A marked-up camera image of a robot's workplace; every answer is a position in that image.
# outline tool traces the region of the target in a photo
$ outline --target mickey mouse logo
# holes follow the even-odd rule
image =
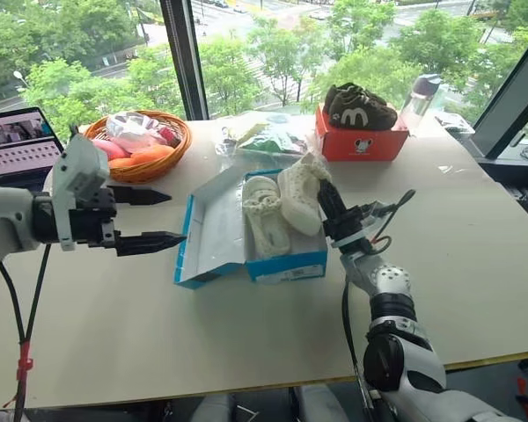
[[[365,154],[366,150],[370,147],[372,143],[373,141],[371,139],[357,139],[356,142],[354,142],[354,145],[356,146],[356,152],[358,154]]]

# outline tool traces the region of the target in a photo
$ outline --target shoe box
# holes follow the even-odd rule
[[[315,112],[319,150],[327,161],[392,161],[408,138],[401,118],[391,130],[354,130],[332,127],[323,105]]]
[[[327,246],[323,229],[304,236],[290,229],[291,253],[258,259],[242,209],[242,188],[253,175],[276,180],[281,170],[246,173],[231,167],[192,192],[187,201],[174,284],[198,288],[244,266],[256,283],[324,277]]]

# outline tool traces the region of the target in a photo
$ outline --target plastic bag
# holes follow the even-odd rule
[[[216,153],[222,158],[222,170],[232,165],[248,171],[286,168],[314,151],[310,116],[249,112],[220,121]]]
[[[106,134],[109,140],[129,153],[138,152],[154,144],[166,145],[158,129],[158,120],[144,114],[121,112],[108,116]]]

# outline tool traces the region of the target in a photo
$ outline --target red shoe box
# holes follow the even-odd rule
[[[328,124],[322,110],[319,104],[315,131],[327,161],[392,161],[408,138],[407,125],[400,117],[391,130],[340,129]]]

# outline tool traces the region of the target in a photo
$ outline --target street lamp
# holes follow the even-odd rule
[[[29,88],[29,85],[27,84],[26,80],[24,79],[24,76],[21,74],[19,70],[14,70],[14,77],[16,79],[19,79],[21,82],[23,82],[26,88]]]

